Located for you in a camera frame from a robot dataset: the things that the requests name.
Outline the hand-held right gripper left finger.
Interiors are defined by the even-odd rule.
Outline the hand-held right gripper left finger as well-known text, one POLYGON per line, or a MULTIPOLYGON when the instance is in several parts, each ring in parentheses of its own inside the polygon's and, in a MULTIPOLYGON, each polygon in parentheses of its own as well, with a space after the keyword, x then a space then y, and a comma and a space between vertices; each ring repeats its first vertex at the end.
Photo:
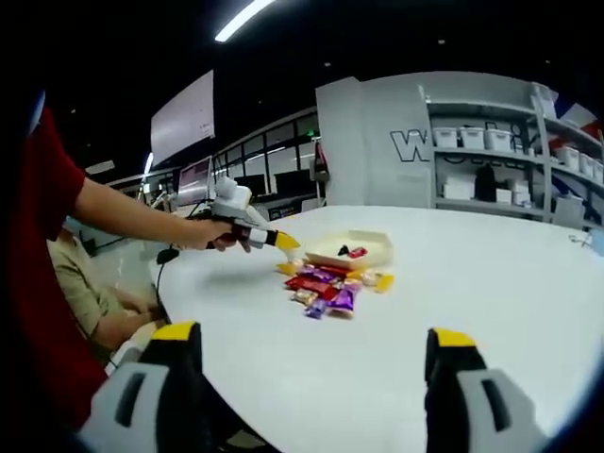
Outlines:
POLYGON ((94 395, 78 437, 89 452, 201 452, 200 326, 157 330, 140 358, 119 366, 94 395))

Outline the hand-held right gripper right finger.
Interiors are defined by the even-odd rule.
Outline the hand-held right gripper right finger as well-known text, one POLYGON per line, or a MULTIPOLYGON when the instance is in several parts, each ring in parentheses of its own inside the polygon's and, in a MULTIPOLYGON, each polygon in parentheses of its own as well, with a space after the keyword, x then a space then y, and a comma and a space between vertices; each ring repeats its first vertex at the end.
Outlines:
POLYGON ((427 452, 540 452, 549 442, 529 396, 462 332, 428 331, 425 383, 427 452))

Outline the person's left hand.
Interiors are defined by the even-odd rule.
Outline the person's left hand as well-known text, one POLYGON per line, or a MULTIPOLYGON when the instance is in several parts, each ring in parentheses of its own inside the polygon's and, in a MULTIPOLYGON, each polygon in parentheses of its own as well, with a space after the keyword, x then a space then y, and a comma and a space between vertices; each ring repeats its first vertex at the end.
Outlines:
POLYGON ((233 225, 223 221, 189 221, 187 240, 183 245, 198 250, 208 249, 212 245, 218 251, 226 251, 238 243, 246 253, 251 252, 248 240, 233 231, 233 225))

